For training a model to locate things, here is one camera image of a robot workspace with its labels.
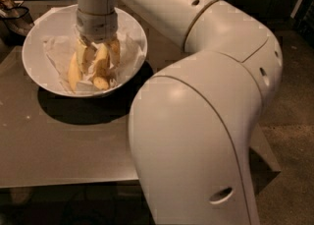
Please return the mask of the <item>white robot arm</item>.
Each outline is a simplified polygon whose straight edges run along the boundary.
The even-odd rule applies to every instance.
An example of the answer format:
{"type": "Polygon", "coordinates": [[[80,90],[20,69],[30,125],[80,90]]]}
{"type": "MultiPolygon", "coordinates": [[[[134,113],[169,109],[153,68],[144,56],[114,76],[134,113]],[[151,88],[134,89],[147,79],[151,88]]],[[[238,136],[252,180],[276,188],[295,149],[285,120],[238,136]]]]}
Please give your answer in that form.
{"type": "Polygon", "coordinates": [[[112,36],[122,1],[183,58],[138,91],[132,160],[155,225],[260,225],[249,144],[274,97],[283,55],[273,33],[222,0],[78,0],[78,31],[112,36]]]}

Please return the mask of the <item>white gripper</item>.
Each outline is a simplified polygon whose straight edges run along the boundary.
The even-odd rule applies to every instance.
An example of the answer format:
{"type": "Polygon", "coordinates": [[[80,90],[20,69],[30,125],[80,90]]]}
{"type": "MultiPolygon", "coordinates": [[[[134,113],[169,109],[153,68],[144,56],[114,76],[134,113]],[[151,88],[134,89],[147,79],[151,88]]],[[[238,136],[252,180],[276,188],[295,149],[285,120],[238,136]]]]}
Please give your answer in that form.
{"type": "MultiPolygon", "coordinates": [[[[116,12],[108,15],[92,15],[77,9],[77,30],[81,37],[91,42],[105,42],[112,39],[118,30],[118,15],[116,12]]],[[[110,57],[110,63],[114,67],[120,64],[121,47],[118,38],[106,43],[110,57]]],[[[77,39],[76,54],[79,69],[88,73],[88,69],[94,60],[96,48],[92,44],[86,44],[82,39],[77,39]]]]}

